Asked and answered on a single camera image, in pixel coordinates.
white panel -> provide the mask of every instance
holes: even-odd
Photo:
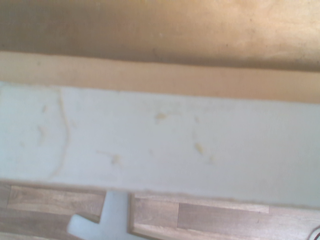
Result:
[[[320,207],[320,105],[4,85],[0,162],[2,179]]]

wooden floor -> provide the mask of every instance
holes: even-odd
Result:
[[[307,240],[320,211],[163,195],[131,197],[133,234],[161,240]]]
[[[100,221],[105,191],[0,183],[0,240],[79,240],[74,214]],[[320,211],[193,197],[133,194],[131,233],[160,240],[306,240]]]
[[[0,183],[0,240],[78,240],[67,233],[71,216],[98,222],[105,195]]]

tan surface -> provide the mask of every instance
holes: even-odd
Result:
[[[100,216],[105,198],[101,195],[12,186],[8,209],[50,214],[87,213]]]
[[[320,103],[320,73],[0,52],[0,81]]]
[[[10,185],[0,183],[0,208],[6,208],[10,195]]]
[[[98,222],[106,195],[105,191],[66,187],[12,185],[8,189],[8,205],[0,207],[0,240],[79,240],[67,233],[72,215]]]
[[[2,0],[0,50],[319,70],[316,0]]]
[[[173,217],[170,226],[163,222],[155,224],[154,219],[163,219],[162,213],[168,215],[170,198],[172,203],[179,204],[176,226]],[[161,200],[159,195],[147,197],[141,193],[133,196],[131,232],[161,240],[306,240],[320,225],[320,211],[315,210],[265,206],[268,212],[259,212],[253,207],[246,210],[248,204],[243,209],[239,207],[241,203],[235,203],[235,208],[232,202],[216,207],[215,203],[208,203],[209,199],[183,198],[163,196]],[[148,201],[149,207],[142,208],[141,200]],[[137,216],[144,216],[148,221],[140,221]]]

wood plank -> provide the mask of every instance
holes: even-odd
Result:
[[[135,224],[134,233],[145,236],[146,238],[155,238],[158,240],[270,240],[263,236],[238,236],[145,224]]]
[[[0,239],[1,240],[56,240],[53,238],[26,236],[26,235],[12,234],[7,232],[0,232]]]
[[[6,208],[10,196],[10,185],[0,183],[0,208]]]
[[[179,204],[149,199],[135,199],[134,222],[160,227],[176,228]]]
[[[320,218],[265,214],[234,209],[179,205],[178,228],[267,239],[305,240]]]
[[[0,208],[0,232],[58,240],[79,240],[67,233],[71,216]]]
[[[43,213],[100,216],[105,197],[91,193],[12,186],[7,208]]]
[[[150,193],[136,193],[135,198],[150,199],[154,201],[162,201],[169,203],[193,204],[208,207],[224,208],[224,209],[238,209],[252,212],[269,213],[269,206],[262,204],[248,204],[236,201],[224,201],[204,197],[180,196],[180,195],[163,195]]]

stain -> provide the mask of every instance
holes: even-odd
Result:
[[[48,106],[47,105],[44,105],[43,108],[42,108],[42,113],[46,113],[48,111]]]
[[[121,156],[117,155],[117,154],[114,155],[112,157],[111,163],[112,163],[112,165],[118,165],[118,166],[122,167]]]
[[[39,145],[42,145],[47,137],[47,130],[45,127],[38,125],[38,130],[40,132],[40,140],[39,140]]]
[[[194,144],[195,149],[198,151],[198,153],[200,153],[201,155],[204,154],[204,148],[200,145],[200,143],[195,143]]]
[[[118,154],[112,154],[110,152],[107,152],[107,151],[100,151],[100,150],[97,150],[96,151],[97,154],[103,154],[103,155],[107,155],[109,158],[111,158],[111,164],[116,166],[120,166],[122,167],[123,164],[122,164],[122,161],[121,161],[121,156],[118,155]]]
[[[61,151],[60,163],[59,163],[58,167],[49,176],[48,180],[51,180],[53,177],[57,176],[61,172],[61,170],[64,168],[67,150],[70,145],[70,127],[69,127],[69,122],[66,117],[65,104],[64,104],[64,99],[63,99],[61,88],[59,88],[57,91],[59,93],[58,103],[60,106],[61,118],[62,118],[62,120],[64,122],[64,126],[65,126],[65,142],[64,142],[64,145],[63,145],[62,151]]]
[[[163,120],[163,119],[167,118],[167,115],[165,115],[164,113],[160,112],[154,118],[157,119],[157,120]]]

